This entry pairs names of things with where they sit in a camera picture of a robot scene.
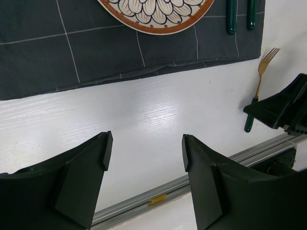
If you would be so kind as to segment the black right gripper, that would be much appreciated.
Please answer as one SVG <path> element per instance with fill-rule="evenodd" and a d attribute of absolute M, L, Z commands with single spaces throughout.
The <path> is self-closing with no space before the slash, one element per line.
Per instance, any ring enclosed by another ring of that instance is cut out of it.
<path fill-rule="evenodd" d="M 307 75 L 300 73 L 279 93 L 249 104 L 243 111 L 273 129 L 292 136 L 307 134 Z"/>

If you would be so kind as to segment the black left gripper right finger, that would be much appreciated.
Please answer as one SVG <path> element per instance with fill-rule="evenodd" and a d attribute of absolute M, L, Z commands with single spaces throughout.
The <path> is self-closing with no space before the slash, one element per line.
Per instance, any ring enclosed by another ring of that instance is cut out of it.
<path fill-rule="evenodd" d="M 184 135 L 182 154 L 200 230 L 304 230 L 307 181 L 253 180 L 253 172 Z"/>

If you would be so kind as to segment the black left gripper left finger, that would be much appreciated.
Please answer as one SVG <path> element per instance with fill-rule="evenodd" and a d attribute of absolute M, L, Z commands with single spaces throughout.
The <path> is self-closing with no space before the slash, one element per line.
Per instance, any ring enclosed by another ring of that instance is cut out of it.
<path fill-rule="evenodd" d="M 112 133 L 102 132 L 48 160 L 2 173 L 1 229 L 90 229 L 112 144 Z"/>

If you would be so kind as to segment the gold fork green handle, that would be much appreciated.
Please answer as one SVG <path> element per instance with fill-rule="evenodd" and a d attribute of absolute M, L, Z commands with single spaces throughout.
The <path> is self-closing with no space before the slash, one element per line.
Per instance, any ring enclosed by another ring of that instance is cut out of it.
<path fill-rule="evenodd" d="M 260 92 L 260 87 L 261 87 L 261 82 L 262 82 L 262 77 L 264 72 L 266 71 L 269 63 L 272 61 L 272 59 L 276 56 L 276 54 L 280 51 L 280 48 L 275 47 L 273 48 L 269 53 L 267 53 L 266 56 L 264 56 L 258 66 L 258 74 L 259 74 L 259 83 L 256 89 L 255 96 L 253 97 L 251 104 L 254 104 L 259 101 L 259 92 Z M 248 115 L 245 126 L 244 126 L 244 131 L 246 133 L 249 133 L 252 129 L 254 122 L 254 117 L 252 115 Z"/>

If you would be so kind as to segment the gold knife green handle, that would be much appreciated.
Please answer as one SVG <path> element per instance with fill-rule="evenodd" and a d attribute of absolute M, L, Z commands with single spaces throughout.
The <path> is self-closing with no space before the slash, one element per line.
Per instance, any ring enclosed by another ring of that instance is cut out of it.
<path fill-rule="evenodd" d="M 248 0 L 247 5 L 247 29 L 254 30 L 256 26 L 256 0 Z"/>

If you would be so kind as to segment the gold spoon green handle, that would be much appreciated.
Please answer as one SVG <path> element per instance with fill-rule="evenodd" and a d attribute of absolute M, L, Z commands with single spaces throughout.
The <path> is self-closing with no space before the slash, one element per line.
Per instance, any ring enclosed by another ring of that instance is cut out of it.
<path fill-rule="evenodd" d="M 226 31 L 229 35 L 236 33 L 237 0 L 226 1 Z"/>

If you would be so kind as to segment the floral patterned ceramic plate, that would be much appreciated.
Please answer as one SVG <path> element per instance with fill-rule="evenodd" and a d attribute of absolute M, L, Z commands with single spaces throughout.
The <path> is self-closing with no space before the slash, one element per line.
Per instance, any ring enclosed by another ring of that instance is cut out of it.
<path fill-rule="evenodd" d="M 150 35 L 171 35 L 198 22 L 214 0 L 99 0 L 124 25 Z"/>

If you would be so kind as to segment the dark checked cloth placemat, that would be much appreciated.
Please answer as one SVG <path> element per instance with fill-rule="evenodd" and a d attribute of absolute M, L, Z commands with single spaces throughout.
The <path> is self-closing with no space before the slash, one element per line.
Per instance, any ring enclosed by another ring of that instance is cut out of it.
<path fill-rule="evenodd" d="M 0 3 L 0 98 L 20 99 L 257 59 L 265 1 L 237 2 L 234 35 L 226 1 L 216 0 L 192 27 L 144 34 L 110 15 L 96 0 L 3 0 Z"/>

